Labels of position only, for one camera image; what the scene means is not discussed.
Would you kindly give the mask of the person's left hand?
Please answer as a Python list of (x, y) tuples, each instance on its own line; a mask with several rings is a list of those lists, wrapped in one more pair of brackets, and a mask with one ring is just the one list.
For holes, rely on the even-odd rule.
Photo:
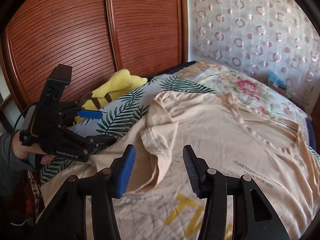
[(20, 132), (21, 130), (17, 131), (17, 133), (13, 136), (12, 143), (11, 143), (13, 153), (18, 159), (26, 160), (29, 153), (42, 155), (42, 158), (41, 158), (42, 165), (47, 165), (55, 159), (54, 155), (46, 154), (45, 152), (43, 152), (39, 144), (33, 144), (31, 146), (22, 145), (20, 141)]

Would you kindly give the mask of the grey left sleeve forearm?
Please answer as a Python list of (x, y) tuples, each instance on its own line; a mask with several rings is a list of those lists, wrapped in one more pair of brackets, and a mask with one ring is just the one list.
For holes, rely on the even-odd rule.
[(9, 151), (11, 136), (1, 132), (1, 196), (10, 197), (22, 187), (25, 171), (34, 171), (27, 160), (18, 159)]

